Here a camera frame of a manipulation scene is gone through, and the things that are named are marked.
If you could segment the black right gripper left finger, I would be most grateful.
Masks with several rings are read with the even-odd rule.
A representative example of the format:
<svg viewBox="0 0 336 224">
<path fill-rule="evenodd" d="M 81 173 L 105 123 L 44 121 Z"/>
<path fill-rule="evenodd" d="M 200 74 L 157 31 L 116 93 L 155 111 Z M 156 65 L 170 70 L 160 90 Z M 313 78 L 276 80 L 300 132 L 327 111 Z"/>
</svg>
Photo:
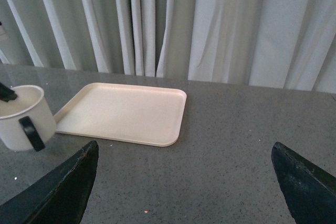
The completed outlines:
<svg viewBox="0 0 336 224">
<path fill-rule="evenodd" d="M 80 223 L 95 182 L 99 146 L 72 157 L 1 205 L 1 223 Z"/>
</svg>

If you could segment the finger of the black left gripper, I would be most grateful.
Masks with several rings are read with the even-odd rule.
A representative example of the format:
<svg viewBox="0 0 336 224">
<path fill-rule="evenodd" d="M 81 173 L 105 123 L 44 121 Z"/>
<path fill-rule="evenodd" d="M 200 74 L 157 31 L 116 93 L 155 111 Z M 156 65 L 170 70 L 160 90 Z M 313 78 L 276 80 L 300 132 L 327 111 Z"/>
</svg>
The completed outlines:
<svg viewBox="0 0 336 224">
<path fill-rule="evenodd" d="M 0 99 L 4 102 L 16 100 L 17 94 L 12 89 L 0 83 Z"/>
</svg>

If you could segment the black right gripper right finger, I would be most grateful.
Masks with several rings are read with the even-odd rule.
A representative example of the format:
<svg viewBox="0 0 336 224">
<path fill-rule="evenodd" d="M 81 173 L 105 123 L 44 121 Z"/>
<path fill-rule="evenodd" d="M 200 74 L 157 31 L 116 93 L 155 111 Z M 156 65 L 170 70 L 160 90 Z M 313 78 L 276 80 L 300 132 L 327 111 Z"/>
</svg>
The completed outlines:
<svg viewBox="0 0 336 224">
<path fill-rule="evenodd" d="M 271 160 L 296 223 L 335 223 L 335 177 L 276 142 Z"/>
</svg>

